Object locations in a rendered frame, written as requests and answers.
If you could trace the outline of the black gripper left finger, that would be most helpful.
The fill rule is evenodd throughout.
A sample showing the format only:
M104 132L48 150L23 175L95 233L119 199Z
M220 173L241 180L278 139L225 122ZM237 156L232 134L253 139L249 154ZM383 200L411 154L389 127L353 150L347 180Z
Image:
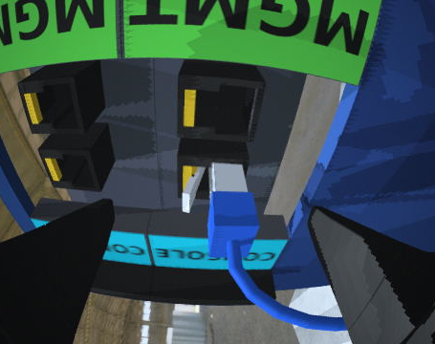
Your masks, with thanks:
M0 242L0 333L10 344L73 344L115 221L113 200Z

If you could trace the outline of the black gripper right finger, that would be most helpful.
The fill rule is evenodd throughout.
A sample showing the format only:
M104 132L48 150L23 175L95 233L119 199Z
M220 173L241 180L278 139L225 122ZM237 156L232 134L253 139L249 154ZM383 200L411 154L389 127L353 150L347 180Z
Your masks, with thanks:
M313 206L310 237L352 344L404 344L435 309L435 252Z

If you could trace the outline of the blue flat panel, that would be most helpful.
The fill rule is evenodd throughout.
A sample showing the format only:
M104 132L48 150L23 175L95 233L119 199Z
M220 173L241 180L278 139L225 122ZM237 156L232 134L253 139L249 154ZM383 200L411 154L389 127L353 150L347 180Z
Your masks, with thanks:
M30 232L106 198L115 221L91 293L254 306L209 257L212 163L243 164L261 291L329 286L313 206L435 252L435 0L0 0L0 74L53 187L27 194L0 138L0 199ZM263 214L306 76L346 83L289 224ZM190 213L183 192L205 167Z

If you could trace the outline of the blue network cable with white plug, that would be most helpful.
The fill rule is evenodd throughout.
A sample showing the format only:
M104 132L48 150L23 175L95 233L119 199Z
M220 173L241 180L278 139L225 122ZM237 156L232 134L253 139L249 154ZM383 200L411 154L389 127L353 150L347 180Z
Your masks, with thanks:
M190 213L205 167L193 167L183 192L183 212ZM243 267L241 257L248 257L259 229L252 192L248 192L243 164L212 163L209 168L210 214L208 223L209 257L228 257L228 268L240 290L254 305L278 320L305 329L343 332L347 330L343 317L314 316L279 302L261 291Z

